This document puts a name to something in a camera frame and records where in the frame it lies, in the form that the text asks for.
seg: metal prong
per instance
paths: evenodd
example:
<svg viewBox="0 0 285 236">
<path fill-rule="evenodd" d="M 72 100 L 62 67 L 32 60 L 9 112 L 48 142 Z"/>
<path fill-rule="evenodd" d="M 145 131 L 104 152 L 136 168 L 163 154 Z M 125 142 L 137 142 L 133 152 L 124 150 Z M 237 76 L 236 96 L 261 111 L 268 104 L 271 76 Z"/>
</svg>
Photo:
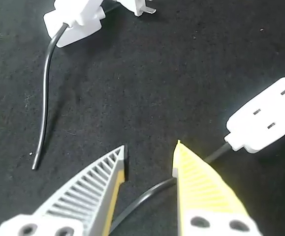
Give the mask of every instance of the metal prong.
<svg viewBox="0 0 285 236">
<path fill-rule="evenodd" d="M 156 9 L 150 8 L 148 6 L 143 6 L 140 8 L 140 10 L 149 14 L 154 14 L 157 11 Z"/>
</svg>

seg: black wire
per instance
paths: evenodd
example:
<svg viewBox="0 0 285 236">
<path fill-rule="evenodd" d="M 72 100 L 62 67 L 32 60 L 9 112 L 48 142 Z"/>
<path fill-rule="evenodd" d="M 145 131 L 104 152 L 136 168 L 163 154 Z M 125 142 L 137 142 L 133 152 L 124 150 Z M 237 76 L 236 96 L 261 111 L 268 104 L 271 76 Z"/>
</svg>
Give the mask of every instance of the black wire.
<svg viewBox="0 0 285 236">
<path fill-rule="evenodd" d="M 45 65 L 44 65 L 44 71 L 43 71 L 43 112 L 42 112 L 42 118 L 41 118 L 41 124 L 40 124 L 39 141 L 38 141 L 38 146 L 36 149 L 36 154 L 35 154 L 35 159 L 34 159 L 32 170 L 37 170 L 38 168 L 39 160 L 40 160 L 40 156 L 41 156 L 41 152 L 42 152 L 43 144 L 45 140 L 47 115 L 48 115 L 48 82 L 49 82 L 50 62 L 51 62 L 52 55 L 54 53 L 56 44 L 58 43 L 60 37 L 63 35 L 67 27 L 68 25 L 66 23 L 63 23 L 63 26 L 61 26 L 59 31 L 55 34 L 55 36 L 50 41 L 48 48 L 47 48 L 47 52 L 46 52 L 46 59 L 45 59 Z"/>
<path fill-rule="evenodd" d="M 229 143 L 225 143 L 221 148 L 217 149 L 214 153 L 204 159 L 207 163 L 212 163 L 221 157 L 224 153 L 231 149 Z M 144 202 L 154 197 L 158 193 L 168 189 L 176 184 L 176 178 L 169 178 L 157 185 L 153 186 L 146 192 L 144 192 L 133 203 L 126 207 L 126 209 L 112 222 L 109 234 L 111 234 L 134 210 L 141 206 Z"/>
</svg>

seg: white plug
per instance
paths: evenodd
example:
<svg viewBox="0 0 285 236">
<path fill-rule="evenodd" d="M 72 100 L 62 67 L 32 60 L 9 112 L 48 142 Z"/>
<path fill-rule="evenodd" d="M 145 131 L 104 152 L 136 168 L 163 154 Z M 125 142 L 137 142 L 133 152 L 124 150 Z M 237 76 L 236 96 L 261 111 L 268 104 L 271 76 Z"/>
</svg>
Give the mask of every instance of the white plug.
<svg viewBox="0 0 285 236">
<path fill-rule="evenodd" d="M 51 38 L 55 36 L 63 23 L 69 25 L 57 47 L 61 48 L 85 37 L 102 28 L 101 19 L 105 13 L 100 6 L 103 0 L 56 0 L 55 9 L 44 15 L 44 22 Z"/>
<path fill-rule="evenodd" d="M 132 11 L 135 16 L 141 16 L 143 12 L 154 14 L 157 10 L 146 6 L 146 0 L 115 0 Z"/>
<path fill-rule="evenodd" d="M 285 77 L 234 113 L 224 139 L 234 151 L 256 153 L 285 135 Z"/>
</svg>

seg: electrical outlet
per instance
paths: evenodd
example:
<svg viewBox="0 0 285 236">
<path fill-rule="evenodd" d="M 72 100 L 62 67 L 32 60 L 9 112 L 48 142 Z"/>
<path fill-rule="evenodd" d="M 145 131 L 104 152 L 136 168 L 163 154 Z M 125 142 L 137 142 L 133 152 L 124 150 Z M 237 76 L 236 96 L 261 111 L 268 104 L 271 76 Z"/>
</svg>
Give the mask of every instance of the electrical outlet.
<svg viewBox="0 0 285 236">
<path fill-rule="evenodd" d="M 256 153 L 285 135 L 285 77 L 254 97 L 226 124 L 234 151 Z"/>
</svg>

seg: dark background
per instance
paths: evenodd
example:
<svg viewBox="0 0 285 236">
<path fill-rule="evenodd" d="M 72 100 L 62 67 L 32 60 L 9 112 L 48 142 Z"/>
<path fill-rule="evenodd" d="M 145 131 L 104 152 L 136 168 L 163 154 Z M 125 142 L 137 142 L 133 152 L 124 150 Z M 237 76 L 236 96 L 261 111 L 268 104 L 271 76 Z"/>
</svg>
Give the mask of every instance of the dark background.
<svg viewBox="0 0 285 236">
<path fill-rule="evenodd" d="M 0 223 L 31 214 L 79 170 L 127 143 L 130 181 L 115 215 L 171 176 L 177 139 L 201 156 L 223 144 L 227 119 L 285 76 L 285 1 L 155 0 L 123 7 L 93 36 L 57 49 L 40 169 L 43 15 L 52 0 L 0 0 Z M 214 165 L 265 236 L 285 235 L 285 137 Z M 114 235 L 177 234 L 176 190 L 137 210 Z"/>
</svg>

